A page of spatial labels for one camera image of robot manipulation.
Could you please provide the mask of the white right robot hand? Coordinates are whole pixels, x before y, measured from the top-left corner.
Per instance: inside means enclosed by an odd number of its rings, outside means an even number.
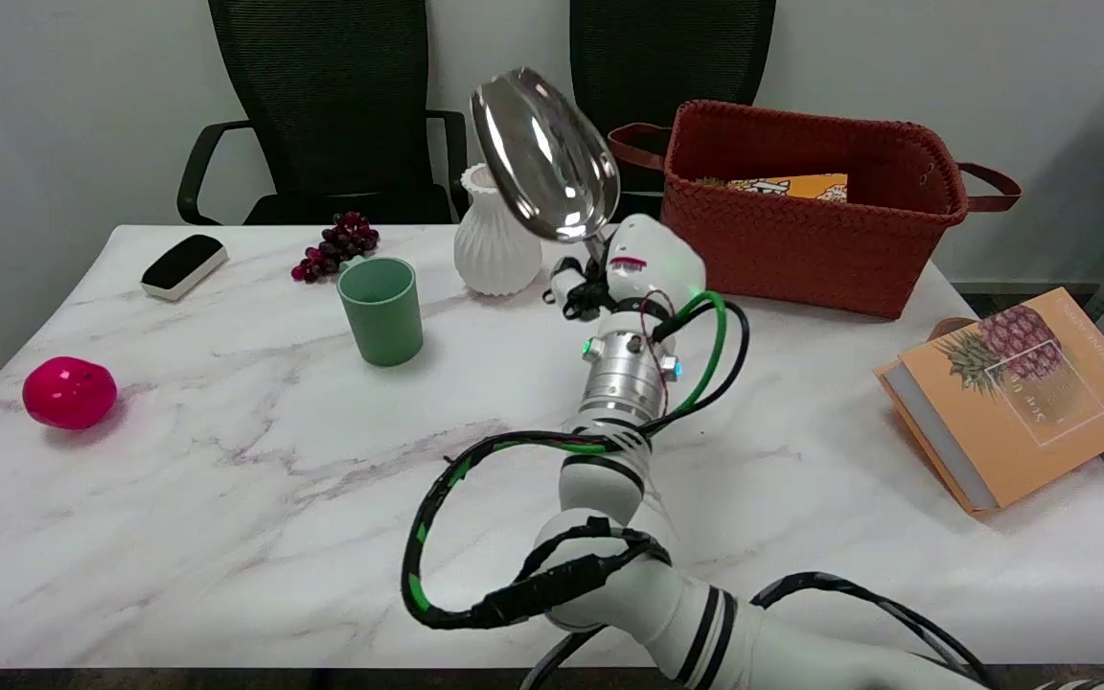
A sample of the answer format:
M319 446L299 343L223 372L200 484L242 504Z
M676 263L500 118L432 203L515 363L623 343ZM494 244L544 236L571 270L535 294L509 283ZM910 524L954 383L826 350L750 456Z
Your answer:
M543 302L567 320L634 311L641 302L667 320L705 291L705 262L665 224L648 215L623 219L586 242L586 257L565 255L552 267Z

